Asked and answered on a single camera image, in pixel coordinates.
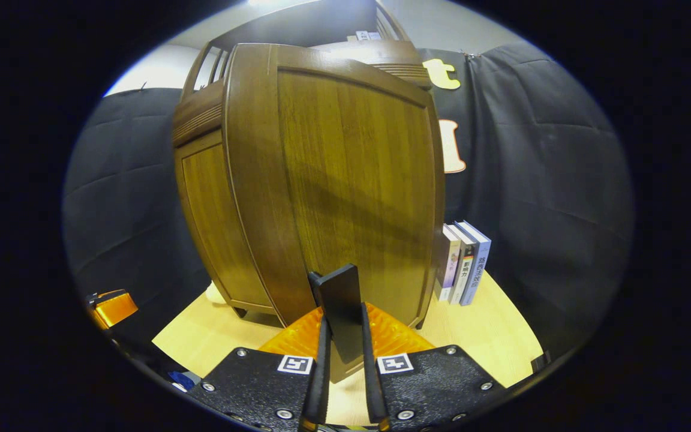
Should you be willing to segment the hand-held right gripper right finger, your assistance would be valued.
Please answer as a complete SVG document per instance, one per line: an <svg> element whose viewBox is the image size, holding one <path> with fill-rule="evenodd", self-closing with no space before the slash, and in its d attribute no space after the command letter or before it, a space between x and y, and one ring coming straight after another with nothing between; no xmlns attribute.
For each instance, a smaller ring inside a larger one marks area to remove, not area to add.
<svg viewBox="0 0 691 432"><path fill-rule="evenodd" d="M366 404L379 430L457 430L507 393L461 346L435 347L368 302L361 310Z"/></svg>

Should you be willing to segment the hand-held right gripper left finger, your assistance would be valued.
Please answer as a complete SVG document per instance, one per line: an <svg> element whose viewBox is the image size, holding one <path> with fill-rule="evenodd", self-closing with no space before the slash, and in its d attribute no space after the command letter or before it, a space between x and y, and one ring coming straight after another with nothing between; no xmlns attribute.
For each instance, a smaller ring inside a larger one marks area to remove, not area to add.
<svg viewBox="0 0 691 432"><path fill-rule="evenodd" d="M316 307L257 349L237 347L200 381L200 402L253 431L316 431L326 420L331 334Z"/></svg>

